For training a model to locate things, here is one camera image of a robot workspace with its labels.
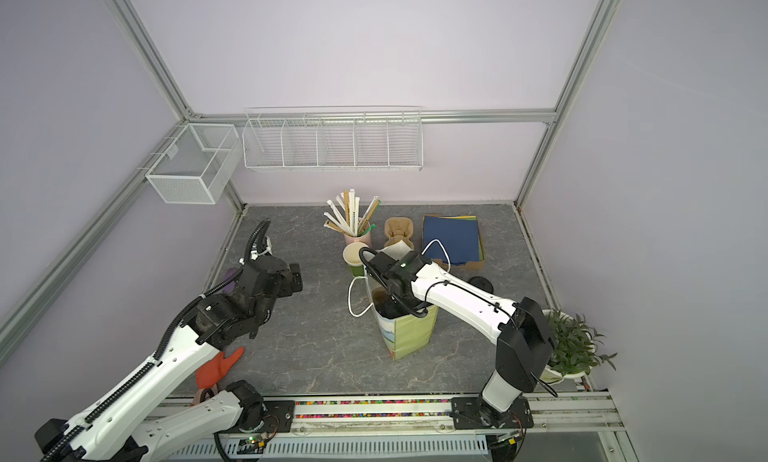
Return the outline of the green paper cup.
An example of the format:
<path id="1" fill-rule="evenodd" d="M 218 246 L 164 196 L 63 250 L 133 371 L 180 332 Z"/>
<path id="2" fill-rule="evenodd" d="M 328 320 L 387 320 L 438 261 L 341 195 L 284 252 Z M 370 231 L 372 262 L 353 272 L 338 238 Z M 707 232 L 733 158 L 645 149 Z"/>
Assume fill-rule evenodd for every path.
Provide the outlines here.
<path id="1" fill-rule="evenodd" d="M 368 248 L 368 245 L 359 241 L 352 242 L 346 245 L 342 253 L 343 260 L 354 277 L 365 275 L 364 264 L 360 257 L 361 248 Z"/>

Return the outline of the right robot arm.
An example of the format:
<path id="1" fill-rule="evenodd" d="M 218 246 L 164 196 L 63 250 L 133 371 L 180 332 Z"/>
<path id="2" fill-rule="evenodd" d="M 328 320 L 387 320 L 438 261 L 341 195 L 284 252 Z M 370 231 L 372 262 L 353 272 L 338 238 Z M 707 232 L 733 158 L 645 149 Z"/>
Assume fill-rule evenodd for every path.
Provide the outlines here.
<path id="1" fill-rule="evenodd" d="M 395 259 L 364 247 L 359 256 L 367 274 L 407 314 L 421 317 L 426 308 L 436 306 L 476 329 L 496 347 L 494 370 L 480 392 L 482 409 L 504 414 L 521 395 L 539 385 L 557 342 L 535 300 L 494 295 L 417 251 Z"/>

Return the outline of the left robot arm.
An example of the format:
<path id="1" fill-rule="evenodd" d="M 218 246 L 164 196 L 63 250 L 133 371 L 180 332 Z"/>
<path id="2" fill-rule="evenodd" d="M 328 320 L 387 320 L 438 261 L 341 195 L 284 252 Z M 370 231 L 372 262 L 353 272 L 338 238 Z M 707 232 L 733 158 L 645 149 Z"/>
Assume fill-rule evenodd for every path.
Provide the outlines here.
<path id="1" fill-rule="evenodd" d="M 189 375 L 242 336 L 253 338 L 277 299 L 303 288 L 296 263 L 262 254 L 199 294 L 172 320 L 157 349 L 103 397 L 67 420 L 51 419 L 35 433 L 45 461 L 156 461 L 209 434 L 278 429 L 263 396 L 248 382 L 147 423 L 146 417 Z"/>

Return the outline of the green paper gift bag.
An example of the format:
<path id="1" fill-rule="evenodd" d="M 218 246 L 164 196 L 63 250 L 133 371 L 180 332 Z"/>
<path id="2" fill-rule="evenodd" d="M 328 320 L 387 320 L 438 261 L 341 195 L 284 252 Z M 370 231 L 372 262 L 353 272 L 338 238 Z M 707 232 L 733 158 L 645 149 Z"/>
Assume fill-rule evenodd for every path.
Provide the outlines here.
<path id="1" fill-rule="evenodd" d="M 353 307 L 352 295 L 356 282 L 365 284 L 365 296 L 362 298 L 365 307 L 360 310 Z M 368 313 L 375 316 L 390 356 L 398 360 L 424 348 L 431 339 L 439 309 L 436 306 L 427 307 L 428 314 L 424 318 L 412 315 L 385 318 L 377 312 L 374 303 L 386 300 L 385 290 L 367 274 L 366 270 L 364 276 L 353 276 L 347 290 L 347 309 L 355 318 L 363 317 Z"/>

